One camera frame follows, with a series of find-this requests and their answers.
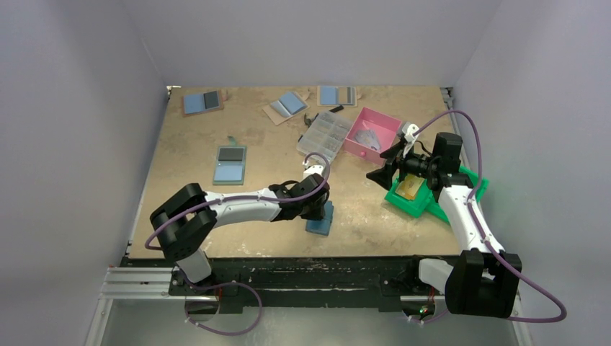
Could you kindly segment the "blue card holder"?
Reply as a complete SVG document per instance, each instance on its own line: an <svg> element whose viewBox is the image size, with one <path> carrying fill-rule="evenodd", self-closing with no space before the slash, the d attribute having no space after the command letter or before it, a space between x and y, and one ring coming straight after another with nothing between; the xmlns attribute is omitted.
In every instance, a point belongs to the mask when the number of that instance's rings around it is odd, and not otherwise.
<svg viewBox="0 0 611 346"><path fill-rule="evenodd" d="M331 231L331 225L334 215L334 205L330 200L324 204L324 216L321 220L308 220L305 225L305 230L310 234L319 236L328 236Z"/></svg>

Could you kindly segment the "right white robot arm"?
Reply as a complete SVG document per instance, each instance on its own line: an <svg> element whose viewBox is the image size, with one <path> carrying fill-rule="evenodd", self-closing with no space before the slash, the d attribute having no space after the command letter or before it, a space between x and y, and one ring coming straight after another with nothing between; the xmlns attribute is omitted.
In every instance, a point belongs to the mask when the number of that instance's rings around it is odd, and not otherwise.
<svg viewBox="0 0 611 346"><path fill-rule="evenodd" d="M405 138L382 152L381 168L366 175L390 191L393 176L423 177L437 204L444 211L462 249L455 263L442 259L422 259L404 275L406 287L422 293L432 286L445 296L452 314L510 317L519 284L518 277L503 263L521 270L518 255L504 251L481 220L471 178L460 171L462 138L454 133L438 133L429 156L415 154Z"/></svg>

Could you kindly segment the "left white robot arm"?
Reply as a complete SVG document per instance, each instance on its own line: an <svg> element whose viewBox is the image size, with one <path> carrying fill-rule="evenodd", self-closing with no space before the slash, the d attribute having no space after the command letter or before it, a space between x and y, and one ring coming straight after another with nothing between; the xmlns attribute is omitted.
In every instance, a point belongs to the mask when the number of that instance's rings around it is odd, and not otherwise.
<svg viewBox="0 0 611 346"><path fill-rule="evenodd" d="M145 247L161 251L186 275L187 286L205 295L214 288L215 276L200 246L213 229L250 221L319 221L328 198L329 184L318 173L243 194L206 192L188 184L152 212L154 232Z"/></svg>

